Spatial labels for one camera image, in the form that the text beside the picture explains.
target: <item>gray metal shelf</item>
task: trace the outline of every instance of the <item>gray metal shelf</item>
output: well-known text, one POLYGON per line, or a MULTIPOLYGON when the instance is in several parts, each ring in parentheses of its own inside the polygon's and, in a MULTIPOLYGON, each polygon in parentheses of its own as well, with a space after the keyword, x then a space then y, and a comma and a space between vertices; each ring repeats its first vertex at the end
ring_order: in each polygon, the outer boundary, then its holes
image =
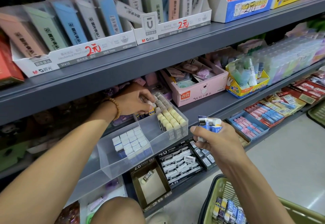
MULTIPOLYGON (((269 132, 267 132, 265 135, 261 136, 260 138, 258 138, 257 140, 255 140, 253 143, 250 143, 247 147, 245 147, 245 151, 250 150, 255 145, 259 144, 260 142, 262 142, 263 140, 265 140, 267 137, 269 137, 272 134, 274 134, 276 131, 278 131, 280 128, 282 128, 283 126, 285 126, 289 122, 297 119, 298 117, 300 117, 301 115, 303 115, 304 113, 306 113, 311 107, 312 106, 310 106, 310 105, 308 105, 306 107, 303 107, 297 113, 295 113, 295 114, 287 117, 286 119, 283 120, 283 122, 281 122, 277 126, 271 128, 269 130, 269 132)), ((214 173, 216 173, 218 170, 219 170, 219 168, 217 166, 215 166, 211 170, 209 170, 209 171, 202 171, 202 172, 194 175, 192 178, 188 179, 187 181, 185 181, 185 182, 181 183, 180 185, 176 186, 175 188, 172 189, 172 194, 168 198, 164 199, 164 201, 161 201, 161 202, 157 203, 157 205, 155 205, 150 210, 148 210, 147 212, 145 212, 144 213, 144 216, 147 218, 151 214, 155 213, 157 210, 163 208, 165 205, 167 205, 168 203, 172 202, 173 200, 175 200, 176 198, 178 198, 179 196, 181 196, 185 192, 187 192, 192 187, 196 186, 197 184, 199 184, 200 182, 204 181, 209 176, 211 176, 214 173)))
POLYGON ((238 99, 227 91, 222 91, 215 95, 211 95, 179 107, 178 109, 189 119, 189 126, 193 126, 198 122, 198 115, 206 115, 209 117, 215 116, 223 120, 246 108, 247 106, 265 98, 271 93, 280 90, 289 83, 313 72, 324 64, 325 59, 322 59, 319 62, 291 75, 290 77, 285 78, 259 92, 254 92, 243 99, 238 99))
POLYGON ((325 0, 300 0, 26 79, 0 91, 0 125, 322 12, 325 0))

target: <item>tiled floor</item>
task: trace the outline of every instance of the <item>tiled floor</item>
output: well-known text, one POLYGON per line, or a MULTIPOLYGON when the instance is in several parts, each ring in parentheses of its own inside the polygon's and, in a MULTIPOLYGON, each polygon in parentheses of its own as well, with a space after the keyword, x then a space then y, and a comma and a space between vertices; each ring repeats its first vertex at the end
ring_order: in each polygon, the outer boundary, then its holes
MULTIPOLYGON (((247 154, 275 193, 325 214, 325 129, 306 115, 262 141, 247 154)), ((164 207, 174 224, 197 223, 213 178, 164 207)))

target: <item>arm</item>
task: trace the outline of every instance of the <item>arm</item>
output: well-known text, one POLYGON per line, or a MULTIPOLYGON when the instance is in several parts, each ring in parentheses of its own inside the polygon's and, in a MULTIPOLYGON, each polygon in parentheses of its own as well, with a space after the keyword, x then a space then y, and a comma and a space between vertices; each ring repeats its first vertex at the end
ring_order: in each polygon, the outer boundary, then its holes
POLYGON ((222 123, 219 133, 202 127, 191 127, 191 132, 208 142, 196 142, 199 148, 213 155, 221 171, 230 180, 250 224, 294 224, 270 185, 246 155, 234 128, 222 123))
MULTIPOLYGON (((115 98, 121 115, 151 110, 139 95, 154 102, 139 84, 131 84, 115 98)), ((0 194, 2 223, 54 223, 73 192, 94 146, 117 109, 110 101, 102 103, 82 125, 24 170, 0 194)))

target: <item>shopping basket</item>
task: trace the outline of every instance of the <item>shopping basket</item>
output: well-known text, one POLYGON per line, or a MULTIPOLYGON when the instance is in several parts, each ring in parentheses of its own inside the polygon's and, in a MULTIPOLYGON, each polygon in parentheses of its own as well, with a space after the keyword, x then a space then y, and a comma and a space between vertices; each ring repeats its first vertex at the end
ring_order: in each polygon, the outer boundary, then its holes
MULTIPOLYGON (((212 181, 208 197, 206 198, 200 212, 198 224, 216 223, 214 220, 212 220, 212 212, 217 197, 230 199, 235 203, 236 206, 240 206, 231 183, 223 174, 219 174, 212 181)), ((325 216, 285 199, 279 198, 279 200, 287 209, 288 213, 296 224, 325 223, 325 216)))
POLYGON ((325 101, 307 111, 307 116, 325 128, 325 101))

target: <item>forearm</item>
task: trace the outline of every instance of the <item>forearm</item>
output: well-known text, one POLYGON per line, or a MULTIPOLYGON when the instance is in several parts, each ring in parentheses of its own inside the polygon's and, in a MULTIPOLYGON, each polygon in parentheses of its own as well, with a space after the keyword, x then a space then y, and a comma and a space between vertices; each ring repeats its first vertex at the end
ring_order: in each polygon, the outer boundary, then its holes
POLYGON ((294 224, 266 179, 249 158, 244 163, 228 166, 225 171, 250 224, 294 224))
POLYGON ((91 152, 115 117, 97 110, 24 170, 0 194, 4 223, 54 223, 73 192, 91 152))

